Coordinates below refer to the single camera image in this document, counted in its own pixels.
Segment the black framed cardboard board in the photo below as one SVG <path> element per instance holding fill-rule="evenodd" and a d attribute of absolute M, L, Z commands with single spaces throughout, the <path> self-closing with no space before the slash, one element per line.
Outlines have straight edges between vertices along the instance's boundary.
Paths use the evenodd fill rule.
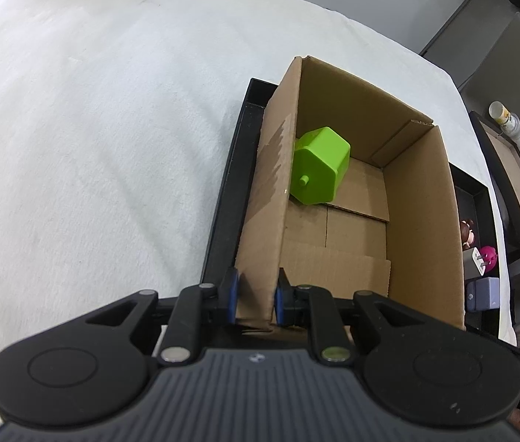
<path fill-rule="evenodd" d="M 507 247 L 520 251 L 520 151 L 495 122 L 469 113 L 496 191 Z"/>

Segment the green hexagonal plastic block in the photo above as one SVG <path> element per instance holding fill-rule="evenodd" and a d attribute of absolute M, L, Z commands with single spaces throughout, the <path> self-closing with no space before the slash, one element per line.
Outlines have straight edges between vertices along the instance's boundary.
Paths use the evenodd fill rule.
<path fill-rule="evenodd" d="M 350 144 L 329 127 L 305 133 L 296 140 L 291 195 L 305 206 L 329 204 L 350 163 Z"/>

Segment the brown cardboard box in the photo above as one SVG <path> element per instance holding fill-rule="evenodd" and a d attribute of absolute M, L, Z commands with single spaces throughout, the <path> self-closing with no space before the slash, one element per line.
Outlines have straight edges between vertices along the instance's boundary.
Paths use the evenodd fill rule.
<path fill-rule="evenodd" d="M 290 196 L 293 146 L 329 127 L 350 145 L 334 201 Z M 237 320 L 275 323 L 280 273 L 335 297 L 358 290 L 462 326 L 464 270 L 455 190 L 440 129 L 378 87 L 313 57 L 296 58 L 263 114 L 236 257 Z"/>

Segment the white fuzzy blanket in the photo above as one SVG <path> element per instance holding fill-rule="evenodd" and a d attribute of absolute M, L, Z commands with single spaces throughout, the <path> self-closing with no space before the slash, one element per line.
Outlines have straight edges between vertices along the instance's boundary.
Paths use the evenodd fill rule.
<path fill-rule="evenodd" d="M 431 117 L 489 171 L 452 78 L 304 0 L 0 0 L 0 350 L 199 280 L 242 99 L 313 56 Z"/>

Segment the white plug charger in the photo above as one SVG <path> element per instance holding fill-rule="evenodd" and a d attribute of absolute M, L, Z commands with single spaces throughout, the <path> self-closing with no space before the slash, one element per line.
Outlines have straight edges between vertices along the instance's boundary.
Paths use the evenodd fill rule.
<path fill-rule="evenodd" d="M 464 280 L 476 280 L 483 277 L 486 271 L 486 262 L 477 248 L 463 251 Z"/>

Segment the black rectangular tray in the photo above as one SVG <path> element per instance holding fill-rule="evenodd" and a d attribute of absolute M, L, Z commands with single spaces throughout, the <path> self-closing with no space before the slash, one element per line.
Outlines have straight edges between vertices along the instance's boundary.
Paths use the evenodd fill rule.
<path fill-rule="evenodd" d="M 237 259 L 240 235 L 244 225 L 250 190 L 257 162 L 257 147 L 263 124 L 263 114 L 277 86 L 251 79 L 242 103 L 232 138 L 229 156 L 216 206 L 213 228 L 205 259 L 202 281 L 220 283 L 224 273 Z M 458 214 L 461 220 L 473 221 L 474 246 L 498 247 L 489 189 L 456 166 L 450 166 Z M 387 205 L 383 171 L 376 166 L 352 159 L 338 189 L 338 196 L 348 203 L 334 208 L 363 221 L 377 221 L 366 208 L 371 201 L 385 208 Z M 362 250 L 343 252 L 342 262 L 331 256 L 315 261 L 315 269 L 305 269 L 304 283 L 316 283 L 330 290 L 335 297 L 351 298 L 357 290 L 369 290 L 386 295 L 391 288 L 390 266 L 376 256 L 366 256 Z"/>

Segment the magenta toy figure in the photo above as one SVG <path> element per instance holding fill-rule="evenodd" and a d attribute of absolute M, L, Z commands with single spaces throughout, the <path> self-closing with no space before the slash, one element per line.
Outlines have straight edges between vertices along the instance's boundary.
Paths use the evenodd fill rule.
<path fill-rule="evenodd" d="M 490 245 L 485 245 L 479 249 L 480 255 L 485 265 L 485 272 L 492 271 L 498 264 L 499 255 L 495 248 Z"/>

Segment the brown-haired doll figurine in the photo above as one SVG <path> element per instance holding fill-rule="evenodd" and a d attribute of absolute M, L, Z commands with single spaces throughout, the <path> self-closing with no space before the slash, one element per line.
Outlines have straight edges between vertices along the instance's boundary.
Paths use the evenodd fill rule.
<path fill-rule="evenodd" d="M 470 218 L 460 221 L 460 235 L 462 249 L 470 249 L 475 242 L 474 222 Z"/>

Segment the lavender square box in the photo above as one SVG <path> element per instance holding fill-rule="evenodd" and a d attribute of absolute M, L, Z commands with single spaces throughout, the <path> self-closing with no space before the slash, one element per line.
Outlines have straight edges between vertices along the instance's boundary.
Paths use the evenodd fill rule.
<path fill-rule="evenodd" d="M 501 307 L 500 279 L 489 276 L 470 280 L 465 286 L 466 312 L 481 312 Z"/>

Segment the yellow-capped plastic bottle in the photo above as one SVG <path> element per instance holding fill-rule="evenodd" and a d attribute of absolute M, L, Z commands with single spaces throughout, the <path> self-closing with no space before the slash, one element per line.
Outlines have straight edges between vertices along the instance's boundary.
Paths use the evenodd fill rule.
<path fill-rule="evenodd" d="M 520 119 L 510 112 L 500 101 L 490 103 L 490 117 L 502 128 L 502 131 L 515 143 L 520 142 Z"/>

